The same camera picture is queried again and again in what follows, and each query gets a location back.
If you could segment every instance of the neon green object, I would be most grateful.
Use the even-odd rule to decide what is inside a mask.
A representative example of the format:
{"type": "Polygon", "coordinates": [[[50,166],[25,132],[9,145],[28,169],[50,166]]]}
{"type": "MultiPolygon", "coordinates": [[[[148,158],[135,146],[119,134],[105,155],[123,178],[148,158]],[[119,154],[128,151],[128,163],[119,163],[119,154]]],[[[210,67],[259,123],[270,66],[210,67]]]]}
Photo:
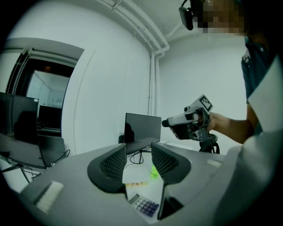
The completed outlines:
{"type": "Polygon", "coordinates": [[[155,179],[158,178],[158,171],[157,171],[157,169],[155,168],[154,165],[152,165],[152,167],[151,167],[150,176],[151,176],[151,178],[155,178],[155,179]]]}

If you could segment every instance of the calculator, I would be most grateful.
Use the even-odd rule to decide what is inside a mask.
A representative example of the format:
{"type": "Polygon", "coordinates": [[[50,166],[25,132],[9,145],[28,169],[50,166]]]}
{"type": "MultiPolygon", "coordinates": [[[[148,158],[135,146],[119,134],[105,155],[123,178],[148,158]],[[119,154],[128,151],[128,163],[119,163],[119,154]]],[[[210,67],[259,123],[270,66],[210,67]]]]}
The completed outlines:
{"type": "Polygon", "coordinates": [[[129,203],[134,209],[148,217],[152,217],[159,207],[159,204],[152,202],[139,194],[136,194],[132,199],[130,199],[129,203]]]}

